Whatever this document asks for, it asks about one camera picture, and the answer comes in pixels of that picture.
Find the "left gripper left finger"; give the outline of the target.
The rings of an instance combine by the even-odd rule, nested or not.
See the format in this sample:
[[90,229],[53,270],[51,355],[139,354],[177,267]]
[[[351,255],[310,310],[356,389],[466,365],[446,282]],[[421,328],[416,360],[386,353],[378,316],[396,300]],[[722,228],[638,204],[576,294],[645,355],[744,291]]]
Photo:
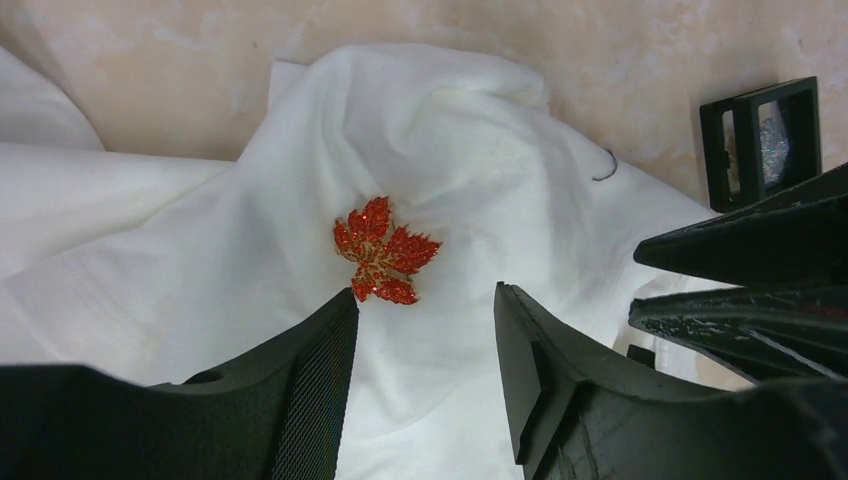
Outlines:
[[181,384],[82,365],[1,370],[5,479],[331,479],[358,329],[343,289],[301,323]]

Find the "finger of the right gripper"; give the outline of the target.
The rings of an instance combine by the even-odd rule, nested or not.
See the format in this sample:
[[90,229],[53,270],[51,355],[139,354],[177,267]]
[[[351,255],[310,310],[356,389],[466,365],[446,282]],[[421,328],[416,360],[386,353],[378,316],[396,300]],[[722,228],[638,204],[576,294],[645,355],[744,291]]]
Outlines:
[[637,263],[722,283],[828,286],[847,281],[847,168],[763,201],[641,241]]
[[631,303],[630,326],[749,381],[847,378],[847,288],[731,288]]

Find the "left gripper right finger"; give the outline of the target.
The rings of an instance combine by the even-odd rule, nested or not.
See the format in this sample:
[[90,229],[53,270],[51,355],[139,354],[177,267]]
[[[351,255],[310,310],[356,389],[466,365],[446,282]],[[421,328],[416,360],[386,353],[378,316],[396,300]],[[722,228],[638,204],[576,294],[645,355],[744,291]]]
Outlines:
[[620,355],[499,283],[494,321],[513,457],[528,479],[843,479],[847,385],[729,392]]

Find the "white t-shirt garment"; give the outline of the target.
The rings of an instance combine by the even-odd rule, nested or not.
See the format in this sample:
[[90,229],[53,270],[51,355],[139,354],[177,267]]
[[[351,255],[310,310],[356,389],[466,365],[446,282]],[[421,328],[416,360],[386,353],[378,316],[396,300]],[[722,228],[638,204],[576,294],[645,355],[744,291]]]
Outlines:
[[1,359],[182,381],[294,326],[348,287],[334,226],[386,197],[440,243],[418,301],[369,298],[337,475],[518,479],[496,353],[498,282],[604,346],[739,390],[701,354],[627,324],[635,298],[702,280],[636,245],[710,217],[548,111],[545,80],[412,44],[275,62],[234,162],[108,153],[53,83],[1,56]]

